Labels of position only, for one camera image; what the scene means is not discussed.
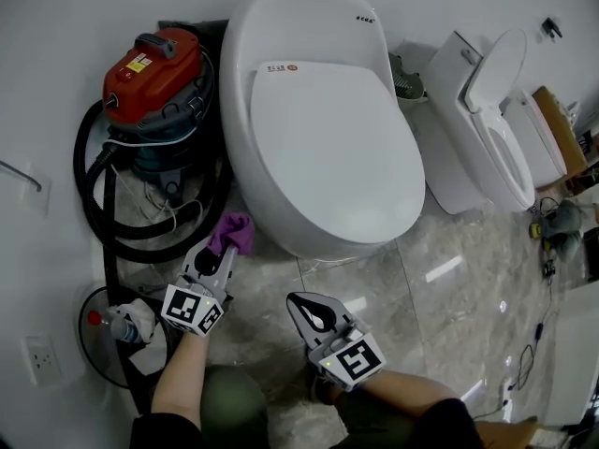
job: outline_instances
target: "shop vacuum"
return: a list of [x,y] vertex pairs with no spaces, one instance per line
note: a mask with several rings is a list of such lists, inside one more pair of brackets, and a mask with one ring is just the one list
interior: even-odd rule
[[[182,28],[138,36],[133,49],[107,73],[102,100],[81,122],[73,168],[85,217],[102,244],[117,256],[145,264],[176,259],[206,238],[218,222],[232,172],[216,83],[210,54],[198,35]],[[110,136],[86,171],[87,140],[102,113]],[[154,185],[171,208],[181,208],[170,218],[145,226],[115,221],[95,201],[94,188],[105,170],[128,167]],[[185,180],[200,174],[203,180],[196,196],[200,204],[182,206]],[[147,251],[123,243],[159,237],[193,223],[202,212],[205,217],[194,232],[171,247]]]

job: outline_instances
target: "forearm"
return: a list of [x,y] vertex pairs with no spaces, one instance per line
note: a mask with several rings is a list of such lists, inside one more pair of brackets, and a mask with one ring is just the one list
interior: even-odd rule
[[175,413],[199,427],[208,338],[185,333],[153,395],[153,413]]
[[458,397],[444,384],[390,370],[374,375],[362,389],[414,417],[420,417],[442,400]]

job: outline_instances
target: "toilet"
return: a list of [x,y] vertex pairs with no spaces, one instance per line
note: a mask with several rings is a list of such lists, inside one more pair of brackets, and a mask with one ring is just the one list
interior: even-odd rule
[[523,90],[512,93],[504,118],[524,152],[535,188],[549,186],[567,174],[555,137],[529,93]]
[[526,35],[505,32],[483,57],[453,33],[421,74],[428,103],[411,113],[427,184],[450,214],[491,202],[498,211],[534,203],[531,170],[502,116],[526,56]]
[[241,194],[281,247],[337,261],[414,224],[424,169],[364,0],[244,0],[219,84]]

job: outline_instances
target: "white wall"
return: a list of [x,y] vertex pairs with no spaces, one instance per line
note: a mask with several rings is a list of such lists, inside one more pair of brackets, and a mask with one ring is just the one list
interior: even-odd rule
[[[98,407],[104,387],[85,370],[70,319],[74,295],[94,274],[71,176],[73,141],[104,73],[135,35],[158,19],[226,18],[237,1],[0,0],[0,158],[35,161],[53,181],[42,219],[23,209],[19,181],[0,173],[0,431],[15,447],[36,446],[45,434],[55,435],[49,447],[126,445],[128,423]],[[525,88],[546,84],[566,103],[599,95],[599,0],[368,1],[390,48],[405,38],[438,47],[454,29],[494,40],[520,26],[531,41]],[[564,39],[537,44],[547,15],[559,17]],[[35,389],[24,371],[19,339],[38,332],[51,335],[65,374],[53,391]]]

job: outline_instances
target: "purple cloth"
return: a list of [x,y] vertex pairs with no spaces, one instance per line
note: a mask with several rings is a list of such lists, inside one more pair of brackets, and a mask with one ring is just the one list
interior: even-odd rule
[[216,256],[232,244],[237,246],[239,254],[249,254],[254,242],[254,223],[247,213],[224,214],[216,227],[207,248]]

